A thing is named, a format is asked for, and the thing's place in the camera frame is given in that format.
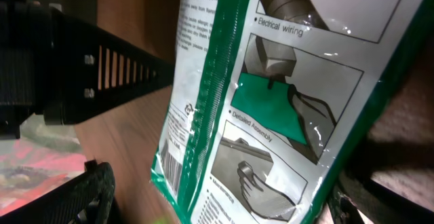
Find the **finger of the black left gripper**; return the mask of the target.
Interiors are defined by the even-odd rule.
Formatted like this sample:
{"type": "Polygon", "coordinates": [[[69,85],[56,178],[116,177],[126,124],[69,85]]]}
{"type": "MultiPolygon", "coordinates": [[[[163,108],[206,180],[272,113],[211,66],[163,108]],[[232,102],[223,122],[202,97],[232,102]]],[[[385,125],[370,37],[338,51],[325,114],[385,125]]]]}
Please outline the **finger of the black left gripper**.
{"type": "Polygon", "coordinates": [[[97,26],[60,21],[60,121],[79,124],[173,83],[174,65],[97,26]]]}

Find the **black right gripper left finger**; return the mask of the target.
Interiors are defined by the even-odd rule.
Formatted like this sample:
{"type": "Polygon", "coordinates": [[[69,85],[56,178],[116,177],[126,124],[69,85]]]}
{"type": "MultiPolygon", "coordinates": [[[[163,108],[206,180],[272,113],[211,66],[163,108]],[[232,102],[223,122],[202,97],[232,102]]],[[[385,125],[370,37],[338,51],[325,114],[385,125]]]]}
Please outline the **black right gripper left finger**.
{"type": "Polygon", "coordinates": [[[107,224],[115,194],[108,162],[85,163],[85,172],[1,217],[2,223],[107,224]]]}

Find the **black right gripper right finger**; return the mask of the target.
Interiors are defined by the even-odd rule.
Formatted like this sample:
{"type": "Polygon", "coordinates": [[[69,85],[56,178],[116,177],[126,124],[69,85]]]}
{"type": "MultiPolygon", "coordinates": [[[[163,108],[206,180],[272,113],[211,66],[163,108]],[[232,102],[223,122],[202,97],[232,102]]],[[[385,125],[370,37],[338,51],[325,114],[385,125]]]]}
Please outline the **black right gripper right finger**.
{"type": "Polygon", "coordinates": [[[328,197],[334,223],[363,223],[366,216],[373,223],[432,223],[428,210],[373,180],[360,181],[343,171],[328,197]]]}

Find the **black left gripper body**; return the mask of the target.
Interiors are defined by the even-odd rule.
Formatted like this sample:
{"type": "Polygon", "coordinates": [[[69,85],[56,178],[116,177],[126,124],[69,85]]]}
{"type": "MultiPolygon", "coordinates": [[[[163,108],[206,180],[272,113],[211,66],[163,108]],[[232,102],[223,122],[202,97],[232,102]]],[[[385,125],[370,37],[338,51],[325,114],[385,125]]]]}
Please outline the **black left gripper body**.
{"type": "Polygon", "coordinates": [[[62,122],[59,22],[53,7],[1,2],[1,138],[19,139],[33,114],[62,122]]]}

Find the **green white gloves package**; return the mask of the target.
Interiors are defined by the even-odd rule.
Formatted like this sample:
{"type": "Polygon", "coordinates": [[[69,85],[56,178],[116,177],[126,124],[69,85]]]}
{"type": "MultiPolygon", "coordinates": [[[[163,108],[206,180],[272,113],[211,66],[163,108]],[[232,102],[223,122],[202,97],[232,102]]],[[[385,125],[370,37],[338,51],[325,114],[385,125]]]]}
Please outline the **green white gloves package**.
{"type": "Polygon", "coordinates": [[[152,180],[182,223],[308,223],[433,0],[180,0],[152,180]]]}

